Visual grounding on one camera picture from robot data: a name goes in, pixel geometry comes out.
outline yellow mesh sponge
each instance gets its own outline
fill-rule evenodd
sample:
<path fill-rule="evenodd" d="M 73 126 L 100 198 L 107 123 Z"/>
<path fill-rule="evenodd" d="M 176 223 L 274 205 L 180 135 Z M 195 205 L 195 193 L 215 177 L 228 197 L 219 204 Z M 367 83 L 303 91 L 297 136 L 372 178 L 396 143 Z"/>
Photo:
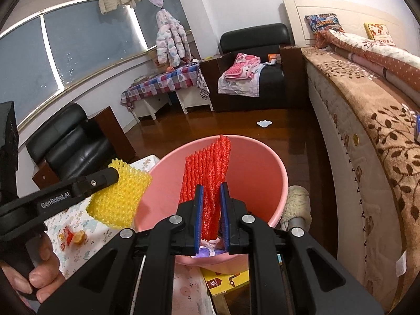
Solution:
<path fill-rule="evenodd" d="M 152 182 L 152 176 L 114 159 L 108 167 L 118 171 L 118 182 L 93 193 L 87 213 L 111 228 L 130 227 L 140 199 Z"/>

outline finger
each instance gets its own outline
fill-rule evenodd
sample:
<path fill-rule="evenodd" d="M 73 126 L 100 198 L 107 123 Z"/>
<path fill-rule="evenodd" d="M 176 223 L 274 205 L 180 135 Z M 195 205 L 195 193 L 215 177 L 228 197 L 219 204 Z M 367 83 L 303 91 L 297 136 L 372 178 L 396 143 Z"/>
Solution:
<path fill-rule="evenodd" d="M 43 303 L 43 301 L 50 297 L 50 295 L 56 291 L 65 281 L 66 279 L 60 272 L 51 284 L 43 287 L 42 289 L 39 289 L 36 293 L 36 297 L 38 298 L 39 303 Z"/>
<path fill-rule="evenodd" d="M 53 245 L 51 239 L 46 233 L 43 233 L 41 237 L 41 244 L 39 245 L 39 255 L 42 260 L 49 260 L 51 254 L 53 253 Z"/>
<path fill-rule="evenodd" d="M 3 270 L 13 289 L 23 293 L 32 293 L 31 285 L 19 272 L 3 261 L 0 261 L 0 268 Z"/>
<path fill-rule="evenodd" d="M 59 266 L 58 257 L 52 254 L 49 260 L 42 262 L 30 272 L 29 282 L 38 289 L 47 286 L 57 277 Z"/>
<path fill-rule="evenodd" d="M 26 298 L 24 298 L 23 296 L 20 296 L 21 301 L 28 307 L 31 308 L 31 305 L 29 304 L 28 300 Z"/>

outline wooden floor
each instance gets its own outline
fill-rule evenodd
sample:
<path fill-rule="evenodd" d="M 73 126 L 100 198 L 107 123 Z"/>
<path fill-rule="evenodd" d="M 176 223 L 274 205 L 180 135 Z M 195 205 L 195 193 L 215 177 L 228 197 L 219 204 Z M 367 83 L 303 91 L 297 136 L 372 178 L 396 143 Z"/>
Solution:
<path fill-rule="evenodd" d="M 184 115 L 176 106 L 164 108 L 157 120 L 141 120 L 127 137 L 139 157 L 163 158 L 175 148 L 210 135 L 236 134 L 270 146 L 283 161 L 290 185 L 310 193 L 311 235 L 337 257 L 337 207 L 330 163 L 324 139 L 311 106 L 308 110 L 258 110 L 212 113 L 207 107 Z M 267 128 L 257 126 L 270 120 Z M 232 315 L 249 314 L 249 288 L 226 295 Z"/>

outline floral tablecloth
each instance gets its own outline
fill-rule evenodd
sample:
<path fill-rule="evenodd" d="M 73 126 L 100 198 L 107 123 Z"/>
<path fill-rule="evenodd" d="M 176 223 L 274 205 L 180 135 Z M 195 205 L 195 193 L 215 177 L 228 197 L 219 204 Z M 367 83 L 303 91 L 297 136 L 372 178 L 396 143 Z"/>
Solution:
<path fill-rule="evenodd" d="M 150 155 L 132 163 L 131 166 L 149 171 L 158 162 L 159 159 L 156 156 Z M 66 279 L 119 232 L 119 230 L 109 228 L 89 216 L 86 212 L 89 202 L 90 198 L 87 198 L 45 222 L 54 252 L 60 259 L 60 271 Z M 76 232 L 79 230 L 85 231 L 88 237 L 87 242 L 81 246 L 70 245 L 62 251 L 60 248 L 61 241 L 57 236 L 58 232 L 64 229 L 66 225 Z M 206 283 L 198 267 L 176 264 L 172 314 L 215 314 L 211 299 L 207 295 Z"/>

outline black leather armchair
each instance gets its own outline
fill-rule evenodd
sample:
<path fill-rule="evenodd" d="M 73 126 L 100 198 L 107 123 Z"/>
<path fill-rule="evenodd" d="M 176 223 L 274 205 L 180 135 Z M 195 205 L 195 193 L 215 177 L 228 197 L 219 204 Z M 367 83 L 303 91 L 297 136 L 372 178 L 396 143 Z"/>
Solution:
<path fill-rule="evenodd" d="M 260 75 L 260 97 L 247 97 L 219 94 L 218 79 L 224 71 L 233 65 L 238 53 L 253 54 L 268 61 L 268 54 L 280 54 L 281 48 L 290 47 L 290 37 L 287 27 L 282 23 L 255 26 L 233 30 L 224 33 L 220 38 L 220 48 L 223 55 L 200 64 L 201 71 L 210 90 L 210 99 L 215 111 L 242 111 L 256 109 L 281 109 L 296 107 L 300 102 L 295 94 L 296 89 L 304 90 L 303 58 L 299 48 L 295 48 L 296 65 L 301 73 L 302 87 L 294 84 L 293 75 L 296 72 L 286 72 L 284 65 L 265 66 Z M 288 61 L 289 54 L 284 54 Z"/>
<path fill-rule="evenodd" d="M 113 121 L 116 130 L 110 129 Z M 118 151 L 124 140 L 121 155 Z M 110 107 L 88 119 L 76 103 L 66 105 L 48 119 L 27 139 L 26 147 L 39 167 L 33 180 L 40 188 L 94 173 L 116 157 L 129 160 L 135 156 Z"/>

